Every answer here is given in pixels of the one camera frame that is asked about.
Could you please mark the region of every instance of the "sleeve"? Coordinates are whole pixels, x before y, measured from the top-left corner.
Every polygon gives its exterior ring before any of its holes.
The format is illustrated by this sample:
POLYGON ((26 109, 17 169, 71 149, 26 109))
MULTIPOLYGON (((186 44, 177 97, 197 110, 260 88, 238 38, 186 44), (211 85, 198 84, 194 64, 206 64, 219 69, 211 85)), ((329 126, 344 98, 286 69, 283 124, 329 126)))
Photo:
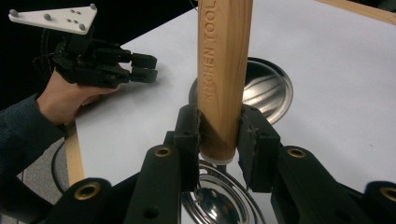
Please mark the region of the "sleeve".
POLYGON ((35 98, 32 95, 0 112, 0 186, 65 136, 38 111, 35 98))

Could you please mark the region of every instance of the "person's arm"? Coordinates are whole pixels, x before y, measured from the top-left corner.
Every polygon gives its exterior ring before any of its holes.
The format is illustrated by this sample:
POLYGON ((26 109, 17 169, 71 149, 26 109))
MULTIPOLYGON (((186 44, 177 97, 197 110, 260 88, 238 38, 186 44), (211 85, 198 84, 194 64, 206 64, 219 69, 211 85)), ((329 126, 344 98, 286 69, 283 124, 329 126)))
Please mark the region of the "person's arm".
POLYGON ((58 125, 73 120, 81 106, 116 90, 70 84, 54 72, 40 96, 0 111, 0 186, 65 136, 58 125))

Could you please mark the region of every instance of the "silver plate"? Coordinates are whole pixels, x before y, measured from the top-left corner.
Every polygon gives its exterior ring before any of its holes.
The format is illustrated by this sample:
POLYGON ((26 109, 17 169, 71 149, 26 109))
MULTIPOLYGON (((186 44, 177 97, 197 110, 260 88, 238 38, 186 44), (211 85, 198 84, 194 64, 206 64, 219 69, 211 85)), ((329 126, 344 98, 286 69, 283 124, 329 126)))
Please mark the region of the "silver plate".
MULTIPOLYGON (((197 80, 192 83, 189 102, 197 102, 197 80)), ((293 87, 288 75, 276 64, 263 59, 247 58, 243 104, 252 105, 274 124, 288 111, 293 87)))
POLYGON ((200 224, 262 224, 264 218, 248 192, 230 175, 200 160, 200 188, 185 192, 181 201, 200 224))

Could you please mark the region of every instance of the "white table surface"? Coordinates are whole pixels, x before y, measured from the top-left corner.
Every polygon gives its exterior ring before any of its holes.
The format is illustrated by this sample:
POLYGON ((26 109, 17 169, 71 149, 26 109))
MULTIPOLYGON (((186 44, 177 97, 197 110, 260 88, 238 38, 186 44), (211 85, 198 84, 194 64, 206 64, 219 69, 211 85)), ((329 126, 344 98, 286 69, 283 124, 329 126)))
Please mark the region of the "white table surface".
MULTIPOLYGON (((122 46, 155 56, 157 81, 122 84, 78 115, 85 177, 121 182, 175 129, 196 79, 197 19, 192 9, 122 46)), ((358 191, 374 180, 396 182, 395 40, 396 26, 315 1, 253 4, 248 56, 277 64, 293 85, 290 109, 274 125, 282 144, 310 150, 358 191)), ((243 182, 236 162, 228 170, 243 182)), ((252 195, 276 223, 269 195, 252 195)), ((184 210, 182 223, 192 223, 184 210)))

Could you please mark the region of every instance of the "floor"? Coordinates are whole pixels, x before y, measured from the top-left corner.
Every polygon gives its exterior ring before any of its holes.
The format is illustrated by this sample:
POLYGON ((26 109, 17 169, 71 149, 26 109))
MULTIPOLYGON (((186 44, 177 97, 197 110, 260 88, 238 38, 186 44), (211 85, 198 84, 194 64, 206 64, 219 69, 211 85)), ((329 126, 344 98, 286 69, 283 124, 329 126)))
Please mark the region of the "floor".
MULTIPOLYGON (((53 204, 55 204, 59 200, 59 198, 62 196, 62 193, 56 187, 54 178, 52 176, 52 160, 54 160, 54 173, 55 178, 58 180, 59 186, 62 189, 67 189, 69 186, 67 177, 66 156, 64 152, 64 145, 62 144, 63 141, 63 139, 60 139, 58 142, 55 142, 37 161, 35 161, 35 163, 33 163, 30 167, 28 167, 19 175, 19 178, 26 186, 28 186, 36 194, 53 204), (58 148, 60 149, 54 157, 55 152, 58 148)), ((23 224, 23 222, 20 222, 14 218, 1 215, 0 223, 23 224)))

